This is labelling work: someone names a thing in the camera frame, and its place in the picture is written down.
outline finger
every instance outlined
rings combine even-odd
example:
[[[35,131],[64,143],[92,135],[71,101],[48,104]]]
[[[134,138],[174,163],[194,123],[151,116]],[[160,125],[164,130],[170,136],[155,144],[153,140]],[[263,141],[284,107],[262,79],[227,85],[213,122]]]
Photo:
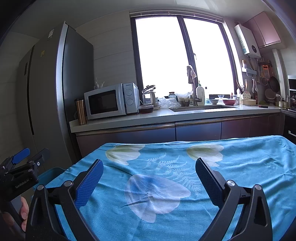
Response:
[[[27,227],[27,219],[22,222],[22,230],[24,232],[26,232],[26,227]]]
[[[24,197],[20,197],[22,201],[22,207],[20,208],[20,215],[22,216],[22,219],[26,220],[29,214],[29,206],[27,203],[27,200]]]
[[[2,217],[8,226],[12,227],[15,223],[15,220],[8,212],[3,212]]]

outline red bowl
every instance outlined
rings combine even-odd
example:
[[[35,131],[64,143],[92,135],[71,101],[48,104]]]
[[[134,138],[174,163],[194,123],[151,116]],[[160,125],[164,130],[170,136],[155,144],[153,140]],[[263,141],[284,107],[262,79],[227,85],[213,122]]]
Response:
[[[224,103],[225,105],[234,105],[235,100],[233,100],[233,99],[223,100],[223,103]]]

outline white microwave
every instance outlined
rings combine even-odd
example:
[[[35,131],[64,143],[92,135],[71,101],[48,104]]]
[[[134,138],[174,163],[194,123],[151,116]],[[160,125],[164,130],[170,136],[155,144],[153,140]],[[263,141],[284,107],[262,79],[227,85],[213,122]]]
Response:
[[[137,113],[139,90],[134,83],[117,84],[84,93],[87,118],[97,119]]]

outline metal pin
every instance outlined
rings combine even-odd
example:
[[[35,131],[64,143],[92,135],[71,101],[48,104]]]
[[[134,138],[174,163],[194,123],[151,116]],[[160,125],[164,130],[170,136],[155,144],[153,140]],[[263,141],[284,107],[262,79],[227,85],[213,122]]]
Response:
[[[228,181],[227,181],[227,184],[228,184],[229,186],[233,187],[233,186],[235,185],[235,182],[232,181],[232,180],[228,180]]]
[[[260,185],[258,185],[258,184],[255,185],[255,188],[256,188],[257,190],[259,190],[259,191],[262,189],[262,187],[261,187]]]
[[[44,186],[42,184],[38,185],[37,190],[40,191],[44,188]]]
[[[64,182],[65,187],[70,187],[72,185],[72,181],[68,180]]]

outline white water heater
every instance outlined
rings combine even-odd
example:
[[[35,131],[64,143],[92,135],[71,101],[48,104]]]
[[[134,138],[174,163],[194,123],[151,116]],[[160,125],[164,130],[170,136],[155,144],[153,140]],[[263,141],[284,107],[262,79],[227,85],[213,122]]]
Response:
[[[249,55],[251,58],[261,58],[259,48],[252,31],[241,24],[236,25],[234,29],[239,37],[244,54]]]

